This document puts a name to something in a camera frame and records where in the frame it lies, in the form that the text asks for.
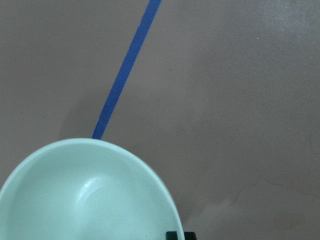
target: blue tape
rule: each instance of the blue tape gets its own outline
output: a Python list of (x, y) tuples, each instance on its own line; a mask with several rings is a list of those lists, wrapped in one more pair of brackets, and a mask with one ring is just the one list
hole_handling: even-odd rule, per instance
[(135, 32), (133, 40), (130, 44), (130, 47), (125, 55), (123, 63), (118, 72), (118, 75), (114, 80), (109, 96), (107, 97), (104, 103), (99, 119), (93, 130), (93, 134), (92, 134), (93, 139), (101, 139), (106, 130), (108, 122), (116, 107), (120, 94), (124, 89), (124, 86), (131, 72), (131, 69), (135, 64), (135, 61), (137, 59), (141, 46), (144, 43), (144, 40), (154, 20), (154, 17), (157, 13), (160, 3), (161, 3), (161, 0), (150, 0), (148, 3), (148, 6), (145, 9), (143, 17), (141, 19), (141, 23)]

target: blue tape line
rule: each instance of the blue tape line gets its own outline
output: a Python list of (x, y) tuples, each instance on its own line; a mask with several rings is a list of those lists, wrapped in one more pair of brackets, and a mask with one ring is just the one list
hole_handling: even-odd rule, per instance
[(136, 58), (139, 54), (142, 44), (144, 43), (144, 40), (154, 20), (160, 3), (161, 0), (150, 0), (148, 6), (145, 9), (143, 17), (141, 19), (141, 23), (135, 32), (133, 40), (118, 72), (118, 75), (116, 76), (113, 86), (110, 90), (109, 96), (104, 103), (98, 122), (96, 123), (96, 126), (93, 130), (93, 139), (101, 139), (106, 130), (108, 122), (116, 107), (120, 94), (124, 89), (131, 69), (135, 64)]

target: concrete floor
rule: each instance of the concrete floor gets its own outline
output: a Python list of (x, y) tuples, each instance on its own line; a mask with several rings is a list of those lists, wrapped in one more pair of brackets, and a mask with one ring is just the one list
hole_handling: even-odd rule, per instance
[[(0, 2), (0, 186), (90, 137), (147, 0)], [(199, 240), (320, 236), (320, 2), (163, 0), (103, 140)]]

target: bowl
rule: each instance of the bowl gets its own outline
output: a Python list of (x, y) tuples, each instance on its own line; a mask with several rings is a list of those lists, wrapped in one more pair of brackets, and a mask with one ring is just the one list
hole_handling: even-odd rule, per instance
[(74, 138), (27, 157), (0, 191), (0, 240), (184, 240), (157, 174), (114, 144)]

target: floor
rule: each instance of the floor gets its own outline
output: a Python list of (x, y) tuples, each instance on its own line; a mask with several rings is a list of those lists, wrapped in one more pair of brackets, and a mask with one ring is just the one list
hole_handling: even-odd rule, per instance
[[(147, 0), (0, 2), (0, 186), (90, 138)], [(103, 140), (199, 240), (320, 236), (319, 1), (163, 0)]]

